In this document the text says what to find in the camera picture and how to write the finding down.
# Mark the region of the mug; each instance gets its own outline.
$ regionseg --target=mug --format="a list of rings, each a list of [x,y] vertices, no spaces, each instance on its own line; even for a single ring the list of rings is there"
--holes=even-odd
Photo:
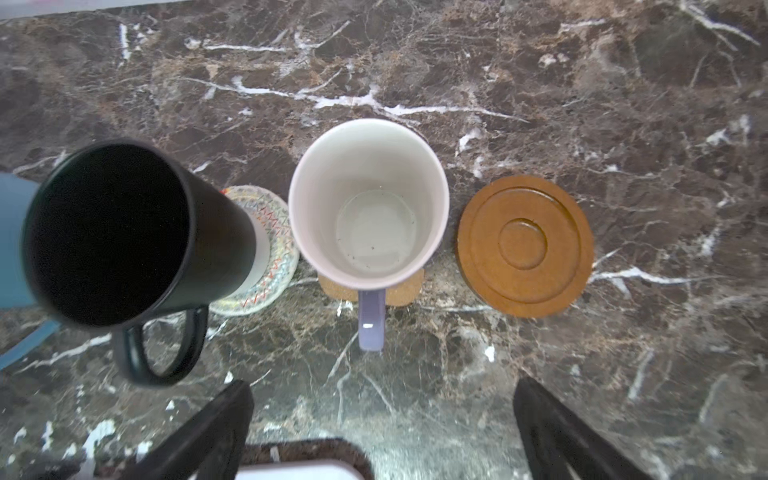
[[[263,227],[216,188],[133,140],[93,144],[61,162],[33,199],[22,237],[36,300],[65,325],[112,331],[118,367],[143,386],[169,386],[203,348],[208,304],[263,274]],[[142,326],[186,310],[165,372],[147,362]]]
[[[386,288],[426,263],[448,222],[448,181],[437,155],[391,121],[338,125],[302,156],[288,211],[306,260],[358,290],[360,348],[381,351]]]

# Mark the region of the purple mug handle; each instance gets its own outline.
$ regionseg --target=purple mug handle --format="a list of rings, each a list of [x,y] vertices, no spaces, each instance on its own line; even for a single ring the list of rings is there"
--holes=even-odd
[[[381,352],[384,349],[385,298],[386,289],[357,292],[358,340],[364,352]]]

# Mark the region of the mug handle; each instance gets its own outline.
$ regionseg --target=mug handle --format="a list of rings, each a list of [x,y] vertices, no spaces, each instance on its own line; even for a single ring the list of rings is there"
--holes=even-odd
[[[171,386],[192,370],[203,350],[208,327],[208,305],[187,310],[184,337],[173,363],[160,375],[152,371],[144,351],[143,325],[112,333],[114,361],[131,382],[141,386]]]
[[[385,299],[386,289],[357,292],[358,340],[360,349],[364,352],[384,350]]]

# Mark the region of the round brown coaster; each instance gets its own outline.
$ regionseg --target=round brown coaster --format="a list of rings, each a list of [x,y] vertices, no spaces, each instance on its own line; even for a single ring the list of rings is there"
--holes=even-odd
[[[320,281],[320,287],[327,296],[336,300],[347,300],[349,302],[357,301],[357,290],[352,290],[345,286],[325,278],[322,275],[317,276]],[[404,306],[416,300],[424,283],[424,269],[419,269],[402,283],[391,286],[386,289],[386,299],[384,302],[391,306]]]
[[[552,182],[506,177],[480,190],[458,226],[458,262],[469,286],[515,316],[559,312],[592,271],[592,232],[576,201]]]

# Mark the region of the black mug handle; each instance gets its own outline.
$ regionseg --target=black mug handle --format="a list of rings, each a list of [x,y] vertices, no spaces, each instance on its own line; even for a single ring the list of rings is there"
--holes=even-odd
[[[147,362],[142,328],[143,325],[134,325],[112,333],[114,361],[132,383],[141,386],[171,386],[187,376],[200,358],[208,328],[208,305],[187,310],[179,353],[160,375],[153,372]]]

